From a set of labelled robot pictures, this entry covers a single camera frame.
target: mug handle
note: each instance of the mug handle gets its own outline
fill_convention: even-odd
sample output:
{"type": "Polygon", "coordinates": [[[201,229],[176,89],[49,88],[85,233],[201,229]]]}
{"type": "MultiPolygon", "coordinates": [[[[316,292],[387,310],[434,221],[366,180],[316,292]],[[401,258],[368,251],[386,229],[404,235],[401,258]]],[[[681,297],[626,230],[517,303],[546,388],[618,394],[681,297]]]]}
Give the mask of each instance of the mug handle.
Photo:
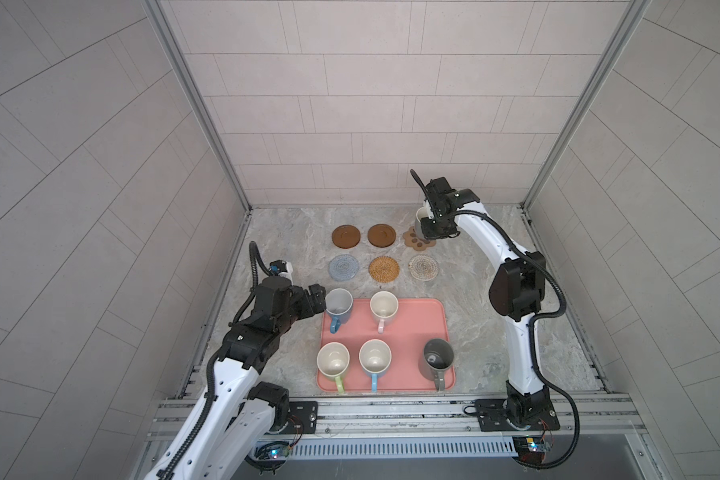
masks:
{"type": "Polygon", "coordinates": [[[438,392],[445,390],[445,372],[439,370],[434,372],[434,388],[438,392]]]}
{"type": "Polygon", "coordinates": [[[337,376],[334,380],[336,380],[336,388],[338,389],[338,392],[343,394],[344,393],[344,382],[342,382],[342,378],[340,376],[337,376]]]}
{"type": "Polygon", "coordinates": [[[336,333],[338,328],[342,325],[337,316],[331,317],[331,333],[336,333]]]}

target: side wall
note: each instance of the side wall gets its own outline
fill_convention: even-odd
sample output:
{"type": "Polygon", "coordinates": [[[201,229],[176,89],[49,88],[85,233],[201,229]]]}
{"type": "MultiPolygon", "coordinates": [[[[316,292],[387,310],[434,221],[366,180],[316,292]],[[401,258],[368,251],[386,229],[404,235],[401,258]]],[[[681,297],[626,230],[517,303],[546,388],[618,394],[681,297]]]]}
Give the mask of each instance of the side wall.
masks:
{"type": "Polygon", "coordinates": [[[517,203],[625,2],[163,0],[246,195],[517,203]]]}
{"type": "Polygon", "coordinates": [[[120,477],[242,216],[138,0],[0,0],[0,478],[120,477]]]}
{"type": "Polygon", "coordinates": [[[654,0],[530,208],[674,478],[720,478],[720,0],[654,0]]]}

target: blue mug handle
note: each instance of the blue mug handle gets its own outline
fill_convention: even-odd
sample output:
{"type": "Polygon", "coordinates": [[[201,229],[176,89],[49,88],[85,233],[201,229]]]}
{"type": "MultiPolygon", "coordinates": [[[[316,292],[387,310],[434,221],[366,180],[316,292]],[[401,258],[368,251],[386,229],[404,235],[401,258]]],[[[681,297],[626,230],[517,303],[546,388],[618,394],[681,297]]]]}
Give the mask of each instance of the blue mug handle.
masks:
{"type": "Polygon", "coordinates": [[[331,333],[336,333],[341,325],[337,316],[331,316],[331,333]]]}

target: black mounting plate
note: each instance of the black mounting plate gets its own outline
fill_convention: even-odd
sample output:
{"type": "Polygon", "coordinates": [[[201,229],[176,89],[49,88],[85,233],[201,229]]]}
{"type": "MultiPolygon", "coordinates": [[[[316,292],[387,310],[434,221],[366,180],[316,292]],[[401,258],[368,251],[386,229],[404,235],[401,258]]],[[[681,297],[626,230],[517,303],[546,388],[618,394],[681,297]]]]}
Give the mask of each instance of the black mounting plate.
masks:
{"type": "MultiPolygon", "coordinates": [[[[478,423],[480,423],[481,432],[522,432],[513,427],[507,420],[507,414],[504,408],[504,398],[479,398],[474,401],[474,408],[480,412],[478,415],[478,423]]],[[[541,420],[547,423],[548,430],[560,430],[560,421],[557,419],[557,413],[543,412],[538,416],[536,422],[538,427],[532,426],[529,430],[542,430],[541,420]]]]}
{"type": "MultiPolygon", "coordinates": [[[[304,432],[315,433],[317,427],[317,402],[290,402],[288,404],[288,416],[297,417],[302,421],[304,432]]],[[[268,432],[270,435],[295,435],[296,429],[292,422],[287,422],[286,427],[279,432],[268,432]]]]}

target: dark gray mug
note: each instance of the dark gray mug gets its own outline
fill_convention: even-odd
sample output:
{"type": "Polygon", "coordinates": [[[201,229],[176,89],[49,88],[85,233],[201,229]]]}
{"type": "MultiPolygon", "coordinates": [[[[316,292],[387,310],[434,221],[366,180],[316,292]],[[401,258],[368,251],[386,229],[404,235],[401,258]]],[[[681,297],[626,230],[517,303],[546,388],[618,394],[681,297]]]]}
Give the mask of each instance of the dark gray mug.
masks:
{"type": "Polygon", "coordinates": [[[434,381],[438,392],[445,390],[445,372],[454,364],[454,350],[451,344],[443,339],[432,339],[424,345],[424,352],[419,357],[418,370],[425,379],[434,381]]]}

